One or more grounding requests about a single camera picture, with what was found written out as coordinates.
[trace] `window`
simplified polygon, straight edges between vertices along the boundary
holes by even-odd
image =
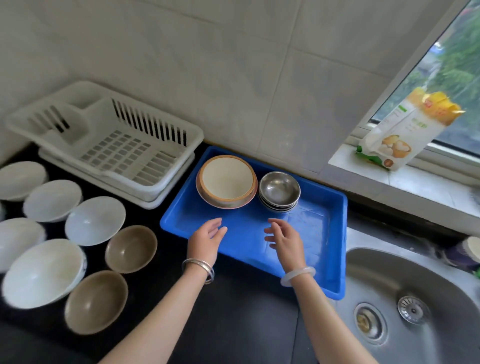
[[[418,158],[447,168],[453,166],[454,170],[480,178],[480,0],[468,3],[370,122],[357,128],[354,136],[363,137],[418,86],[427,92],[445,92],[466,111]],[[445,157],[452,158],[453,163]]]

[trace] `glass window pane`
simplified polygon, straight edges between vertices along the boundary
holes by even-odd
[[[415,87],[443,91],[466,111],[436,139],[480,155],[480,0],[471,0],[374,115],[382,120]]]

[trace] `woman's left hand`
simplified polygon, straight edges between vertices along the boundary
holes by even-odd
[[[222,218],[208,220],[188,240],[187,258],[195,258],[207,262],[211,267],[215,264],[218,246],[227,233],[227,227],[218,228]]]

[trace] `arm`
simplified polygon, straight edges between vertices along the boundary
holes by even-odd
[[[271,218],[265,240],[273,242],[286,273],[307,266],[300,235],[284,220]],[[290,280],[303,314],[315,356],[322,364],[378,364],[351,333],[310,274]]]
[[[226,227],[218,229],[221,223],[221,218],[207,221],[191,236],[188,258],[200,259],[213,266],[218,246],[227,232]],[[100,364],[166,363],[206,279],[205,269],[187,264],[183,275],[152,312]]]

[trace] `bracelet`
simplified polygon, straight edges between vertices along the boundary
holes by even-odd
[[[286,275],[284,275],[282,277],[282,279],[280,280],[280,284],[284,287],[291,287],[291,283],[290,283],[290,280],[293,278],[293,277],[296,277],[300,274],[303,274],[303,273],[310,273],[312,275],[312,277],[316,274],[316,270],[314,267],[305,267],[305,268],[302,268],[302,269],[295,269],[291,272],[288,272]]]
[[[205,281],[205,284],[210,284],[213,282],[213,278],[215,277],[215,272],[213,268],[210,266],[210,264],[200,259],[195,259],[195,258],[185,259],[181,264],[182,272],[185,270],[185,266],[187,263],[195,263],[207,271],[209,277]]]

